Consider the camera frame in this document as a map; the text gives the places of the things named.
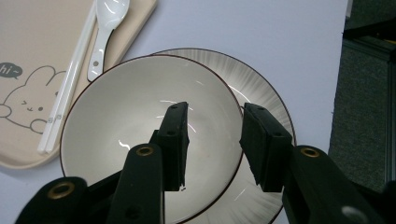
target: speech bubble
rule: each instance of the speech bubble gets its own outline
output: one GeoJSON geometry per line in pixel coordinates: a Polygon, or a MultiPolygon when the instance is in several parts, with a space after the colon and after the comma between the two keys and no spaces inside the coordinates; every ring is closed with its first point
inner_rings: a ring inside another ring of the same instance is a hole
{"type": "Polygon", "coordinates": [[[0,63],[0,77],[14,77],[22,75],[22,68],[14,63],[0,63]]]}

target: spoon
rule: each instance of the spoon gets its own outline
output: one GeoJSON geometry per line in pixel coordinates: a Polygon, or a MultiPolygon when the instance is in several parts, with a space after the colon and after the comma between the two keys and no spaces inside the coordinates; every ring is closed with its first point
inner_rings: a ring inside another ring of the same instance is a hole
{"type": "Polygon", "coordinates": [[[96,0],[99,30],[89,64],[89,81],[102,75],[107,41],[127,14],[129,2],[130,0],[96,0]]]}

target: white chopstick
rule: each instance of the white chopstick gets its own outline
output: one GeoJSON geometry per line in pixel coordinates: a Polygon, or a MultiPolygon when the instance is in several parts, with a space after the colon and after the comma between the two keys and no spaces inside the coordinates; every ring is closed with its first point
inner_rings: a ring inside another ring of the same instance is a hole
{"type": "Polygon", "coordinates": [[[64,125],[64,120],[69,110],[73,92],[76,88],[77,80],[81,72],[81,66],[84,63],[84,57],[87,52],[87,47],[90,43],[92,30],[95,25],[96,19],[96,0],[85,20],[84,27],[78,39],[75,51],[73,53],[71,62],[64,76],[64,81],[58,91],[55,104],[49,114],[43,135],[41,136],[40,143],[38,144],[37,151],[39,153],[50,153],[57,144],[61,137],[61,129],[64,125]]]}

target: gray carpet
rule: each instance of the gray carpet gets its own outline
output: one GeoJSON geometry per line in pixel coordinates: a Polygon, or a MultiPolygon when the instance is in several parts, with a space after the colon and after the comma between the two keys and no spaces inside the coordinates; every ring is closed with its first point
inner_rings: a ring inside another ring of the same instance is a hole
{"type": "MultiPolygon", "coordinates": [[[[394,0],[354,0],[346,29],[395,17],[394,0]]],[[[346,177],[375,191],[385,184],[387,91],[388,62],[344,45],[329,155],[346,177]]]]}

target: white tabletop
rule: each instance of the white tabletop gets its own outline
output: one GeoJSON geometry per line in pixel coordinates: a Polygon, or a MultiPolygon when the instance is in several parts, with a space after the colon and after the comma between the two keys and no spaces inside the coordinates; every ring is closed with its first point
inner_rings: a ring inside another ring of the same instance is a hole
{"type": "MultiPolygon", "coordinates": [[[[347,0],[159,0],[123,60],[164,49],[226,53],[261,73],[288,108],[299,145],[328,151],[347,0]]],[[[29,170],[0,167],[0,223],[13,223],[59,158],[29,170]]],[[[276,223],[288,223],[284,213],[276,223]]]]}

